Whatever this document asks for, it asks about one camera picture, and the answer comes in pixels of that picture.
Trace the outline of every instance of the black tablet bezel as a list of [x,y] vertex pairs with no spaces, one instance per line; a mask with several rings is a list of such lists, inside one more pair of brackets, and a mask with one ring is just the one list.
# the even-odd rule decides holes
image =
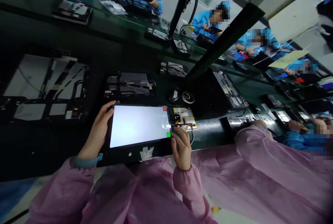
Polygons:
[[[124,104],[124,103],[115,103],[114,105],[111,106],[112,109],[114,109],[115,106],[141,106],[141,107],[166,107],[168,108],[166,105],[140,105],[140,104]],[[168,121],[170,124],[170,116],[168,113],[168,110],[166,111],[167,115],[168,115]],[[119,149],[126,149],[126,148],[131,148],[131,147],[136,147],[136,146],[140,146],[140,145],[147,145],[153,142],[160,142],[160,141],[171,141],[171,137],[166,137],[166,138],[162,138],[162,139],[157,139],[157,140],[152,140],[152,141],[146,141],[146,142],[139,142],[139,143],[134,143],[134,144],[130,144],[130,145],[125,145],[125,146],[120,146],[120,147],[114,147],[114,148],[110,148],[110,142],[111,142],[111,130],[112,130],[112,123],[113,123],[113,116],[110,117],[109,121],[108,121],[108,131],[107,131],[107,135],[105,136],[105,143],[104,143],[104,150],[119,150]]]

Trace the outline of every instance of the hand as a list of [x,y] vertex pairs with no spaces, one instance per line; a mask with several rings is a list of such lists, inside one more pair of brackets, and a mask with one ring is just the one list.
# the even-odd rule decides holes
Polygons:
[[178,135],[171,132],[173,138],[171,138],[172,153],[174,161],[177,167],[182,171],[188,171],[191,168],[191,143],[190,135],[183,129],[179,127],[174,128],[178,133],[180,133],[181,139]]
[[310,121],[317,126],[326,126],[326,122],[322,119],[317,118],[311,118]]
[[152,0],[151,2],[149,2],[151,7],[154,7],[155,9],[157,9],[160,4],[157,2],[157,0]]
[[293,74],[293,72],[292,72],[290,69],[286,69],[284,72],[285,72],[287,75],[292,75],[292,74]]
[[255,54],[252,49],[246,49],[245,52],[248,53],[250,56],[253,56]]
[[323,120],[326,125],[333,125],[333,120],[328,116],[317,116],[317,119]]
[[306,127],[304,127],[300,122],[297,122],[297,121],[290,120],[288,122],[288,126],[291,130],[295,130],[298,133],[300,133],[301,130],[303,130],[303,131],[307,130],[308,131],[308,129]]
[[206,31],[206,32],[211,31],[210,28],[208,27],[208,24],[203,24],[203,25],[202,25],[202,28],[203,28],[204,31]]
[[86,144],[84,144],[80,153],[77,155],[79,159],[88,160],[98,156],[105,141],[106,132],[108,130],[108,120],[113,115],[113,109],[110,109],[108,112],[107,109],[115,103],[116,101],[111,101],[101,108],[90,130]]

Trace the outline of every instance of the white cable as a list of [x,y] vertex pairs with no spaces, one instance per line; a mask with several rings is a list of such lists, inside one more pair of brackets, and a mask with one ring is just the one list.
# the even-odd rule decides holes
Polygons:
[[192,129],[192,135],[193,135],[193,139],[192,139],[192,141],[191,141],[191,146],[192,146],[192,143],[194,142],[194,130],[193,130],[193,127],[191,126],[191,129]]

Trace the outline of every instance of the tablet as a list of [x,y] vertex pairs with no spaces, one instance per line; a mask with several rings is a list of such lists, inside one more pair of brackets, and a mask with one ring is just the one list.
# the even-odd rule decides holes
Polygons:
[[107,142],[110,148],[170,139],[167,106],[115,104],[113,109]]

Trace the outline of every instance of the red object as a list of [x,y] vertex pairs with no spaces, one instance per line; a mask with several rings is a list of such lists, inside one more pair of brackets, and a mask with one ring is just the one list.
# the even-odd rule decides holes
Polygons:
[[303,83],[304,82],[304,80],[302,79],[302,78],[297,78],[295,81],[294,81],[294,83]]

